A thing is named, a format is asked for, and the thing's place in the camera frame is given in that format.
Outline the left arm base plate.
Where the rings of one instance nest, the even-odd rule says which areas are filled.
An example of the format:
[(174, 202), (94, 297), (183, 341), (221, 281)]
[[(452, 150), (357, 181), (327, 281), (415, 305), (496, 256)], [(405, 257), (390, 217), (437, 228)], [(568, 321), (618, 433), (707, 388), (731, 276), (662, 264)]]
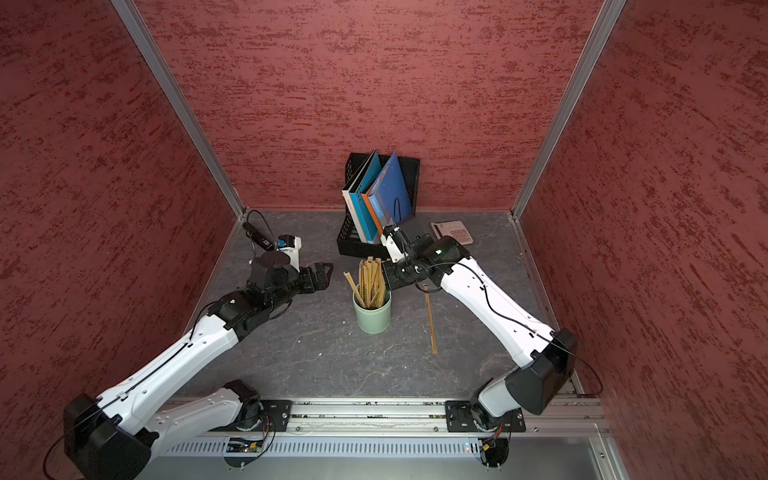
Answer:
[(242, 407), (235, 420), (220, 427), (220, 431), (236, 432), (285, 432), (291, 417), (293, 402), (290, 400), (260, 400)]

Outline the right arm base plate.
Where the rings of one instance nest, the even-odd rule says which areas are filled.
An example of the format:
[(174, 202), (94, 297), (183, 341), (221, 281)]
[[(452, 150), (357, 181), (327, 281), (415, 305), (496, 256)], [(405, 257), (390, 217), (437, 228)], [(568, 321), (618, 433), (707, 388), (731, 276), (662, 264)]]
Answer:
[(521, 409), (508, 411), (495, 417), (486, 412), (479, 403), (461, 400), (445, 402), (447, 429), (452, 433), (523, 433), (526, 425)]

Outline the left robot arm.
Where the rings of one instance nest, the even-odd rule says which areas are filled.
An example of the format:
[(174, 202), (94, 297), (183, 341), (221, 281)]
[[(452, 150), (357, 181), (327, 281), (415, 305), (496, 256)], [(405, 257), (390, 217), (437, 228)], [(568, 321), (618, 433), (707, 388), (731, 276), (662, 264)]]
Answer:
[(134, 479), (155, 457), (210, 430), (275, 431), (260, 394), (241, 380), (180, 407), (164, 406), (214, 359), (279, 317), (294, 297), (327, 289), (332, 272), (330, 263), (295, 268), (281, 251), (255, 258), (246, 286), (204, 308), (168, 349), (97, 398), (81, 394), (66, 406), (67, 457), (87, 479)]

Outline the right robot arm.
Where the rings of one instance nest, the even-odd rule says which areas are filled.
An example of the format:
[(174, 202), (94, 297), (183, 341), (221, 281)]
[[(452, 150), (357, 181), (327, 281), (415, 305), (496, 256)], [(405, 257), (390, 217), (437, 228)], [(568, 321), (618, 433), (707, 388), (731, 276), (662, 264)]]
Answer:
[(383, 264), (389, 290), (425, 280), (459, 300), (501, 342), (516, 367), (492, 379), (470, 400), (474, 422), (489, 430), (514, 410), (539, 415), (571, 378), (578, 340), (567, 329), (538, 320), (483, 271), (465, 246), (450, 236), (414, 240), (398, 227), (381, 237), (390, 260)]

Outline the green metal cup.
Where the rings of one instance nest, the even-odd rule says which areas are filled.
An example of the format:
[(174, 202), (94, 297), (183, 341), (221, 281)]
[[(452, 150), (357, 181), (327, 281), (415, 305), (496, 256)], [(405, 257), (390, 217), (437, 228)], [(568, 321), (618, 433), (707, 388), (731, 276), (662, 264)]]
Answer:
[(392, 300), (390, 291), (386, 292), (384, 303), (379, 308), (364, 308), (358, 302), (356, 296), (353, 296), (353, 305), (356, 312), (358, 326), (363, 332), (375, 335), (387, 330), (392, 317)]

